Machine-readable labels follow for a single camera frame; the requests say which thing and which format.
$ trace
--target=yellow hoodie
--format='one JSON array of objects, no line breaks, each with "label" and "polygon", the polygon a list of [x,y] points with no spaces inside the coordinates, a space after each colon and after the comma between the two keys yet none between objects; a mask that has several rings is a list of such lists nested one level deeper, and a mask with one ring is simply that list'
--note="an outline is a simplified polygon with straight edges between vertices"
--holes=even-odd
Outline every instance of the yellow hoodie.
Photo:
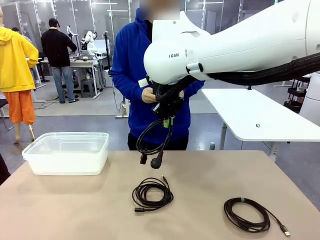
[{"label": "yellow hoodie", "polygon": [[3,93],[35,88],[30,68],[37,64],[38,54],[20,33],[0,27],[0,90]]}]

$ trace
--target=brown table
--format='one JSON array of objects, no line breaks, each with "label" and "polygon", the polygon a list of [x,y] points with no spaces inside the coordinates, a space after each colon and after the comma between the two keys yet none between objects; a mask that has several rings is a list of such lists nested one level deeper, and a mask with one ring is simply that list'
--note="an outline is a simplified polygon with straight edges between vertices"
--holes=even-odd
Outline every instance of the brown table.
[{"label": "brown table", "polygon": [[[25,163],[0,187],[1,240],[318,240],[320,213],[261,151],[166,152],[162,167],[140,165],[140,154],[109,153],[98,176],[34,175]],[[132,190],[164,175],[174,194],[157,212],[134,213]],[[253,199],[270,217],[264,233],[231,225],[223,211],[234,197]],[[235,211],[252,221],[246,205]]]}]

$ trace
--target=clear plastic bin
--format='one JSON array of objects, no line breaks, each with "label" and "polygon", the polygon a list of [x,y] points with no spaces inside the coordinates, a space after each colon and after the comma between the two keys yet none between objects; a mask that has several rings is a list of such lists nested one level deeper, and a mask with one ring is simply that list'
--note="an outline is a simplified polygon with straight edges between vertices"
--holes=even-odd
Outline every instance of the clear plastic bin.
[{"label": "clear plastic bin", "polygon": [[50,132],[22,151],[37,175],[98,175],[108,157],[109,134]]}]

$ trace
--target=black pants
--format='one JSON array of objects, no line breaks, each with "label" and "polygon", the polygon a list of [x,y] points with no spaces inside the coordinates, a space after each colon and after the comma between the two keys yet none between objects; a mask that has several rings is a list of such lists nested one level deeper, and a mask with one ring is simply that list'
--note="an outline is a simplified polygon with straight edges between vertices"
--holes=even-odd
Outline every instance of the black pants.
[{"label": "black pants", "polygon": [[8,171],[7,165],[0,154],[0,185],[3,184],[9,177],[10,173]]},{"label": "black pants", "polygon": [[[138,138],[133,136],[131,133],[128,135],[128,147],[130,151],[136,151],[136,144]],[[176,141],[169,141],[168,144],[164,147],[165,151],[185,151],[187,150],[189,142],[189,135],[186,135],[179,140]],[[147,150],[155,149],[159,146],[159,144],[152,144],[145,141],[142,141],[142,147]]]}]

